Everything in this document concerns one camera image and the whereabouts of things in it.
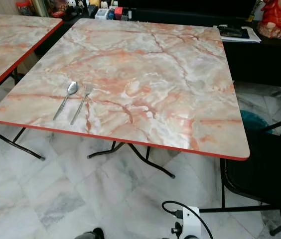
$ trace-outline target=pink marble tabletop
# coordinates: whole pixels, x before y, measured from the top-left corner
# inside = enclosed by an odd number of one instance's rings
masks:
[[[79,90],[52,120],[71,81]],[[81,19],[0,102],[0,123],[249,157],[220,34],[209,27]]]
[[[55,18],[0,15],[0,82],[61,24]]]

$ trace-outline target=red figurine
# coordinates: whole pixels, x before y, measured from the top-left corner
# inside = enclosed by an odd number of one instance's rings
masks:
[[[281,39],[281,0],[264,0],[266,5],[263,20],[258,25],[258,32],[268,38]]]

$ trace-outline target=marble floor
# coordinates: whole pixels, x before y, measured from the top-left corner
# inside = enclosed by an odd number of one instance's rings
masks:
[[[0,100],[13,86],[0,87]],[[281,120],[281,88],[235,83],[242,110],[268,123]],[[0,125],[13,138],[19,128]],[[0,140],[0,239],[73,239],[102,227],[106,239],[175,238],[175,218],[165,200],[220,206],[219,159],[153,149],[151,159],[176,175],[171,179],[140,161],[124,145],[111,155],[87,159],[111,142],[27,129],[21,145],[44,155],[41,162]],[[145,147],[138,149],[144,153]],[[258,205],[226,190],[227,206]],[[280,223],[276,211],[202,214],[216,239],[270,239]],[[202,239],[207,239],[202,229]],[[281,233],[275,236],[281,239]]]

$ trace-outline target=black chair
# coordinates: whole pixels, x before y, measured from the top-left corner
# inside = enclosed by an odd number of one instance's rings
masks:
[[[200,209],[206,212],[241,212],[279,209],[281,213],[281,135],[266,131],[281,126],[275,123],[261,130],[246,129],[250,157],[246,161],[221,159],[222,207]],[[268,205],[225,207],[224,186],[233,193],[258,200]],[[281,225],[270,231],[281,232]]]

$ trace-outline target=fork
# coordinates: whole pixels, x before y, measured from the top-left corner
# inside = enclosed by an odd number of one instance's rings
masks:
[[[93,90],[92,84],[88,84],[88,85],[86,86],[86,88],[85,88],[85,95],[84,95],[84,98],[82,99],[82,101],[81,101],[81,103],[80,103],[80,106],[78,107],[78,109],[77,109],[77,111],[76,111],[76,113],[75,113],[75,115],[74,115],[74,117],[73,117],[73,119],[72,119],[72,121],[71,121],[71,125],[74,123],[74,121],[75,121],[75,119],[76,119],[76,116],[79,114],[79,112],[80,112],[80,110],[81,110],[81,108],[82,108],[82,105],[83,105],[83,103],[84,103],[86,97],[92,92],[92,90]]]

